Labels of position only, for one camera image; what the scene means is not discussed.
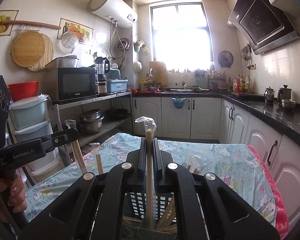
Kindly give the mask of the left hand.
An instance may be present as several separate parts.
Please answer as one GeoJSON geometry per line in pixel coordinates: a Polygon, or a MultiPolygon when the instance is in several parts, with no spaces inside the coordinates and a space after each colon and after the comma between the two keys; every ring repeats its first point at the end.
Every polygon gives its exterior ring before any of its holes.
{"type": "MultiPolygon", "coordinates": [[[[10,191],[7,204],[13,207],[14,213],[23,212],[27,208],[25,199],[25,189],[24,184],[19,175],[16,175],[14,180],[0,178],[0,193],[4,192],[6,189],[10,191]]],[[[0,216],[4,215],[2,209],[0,208],[0,216]]]]}

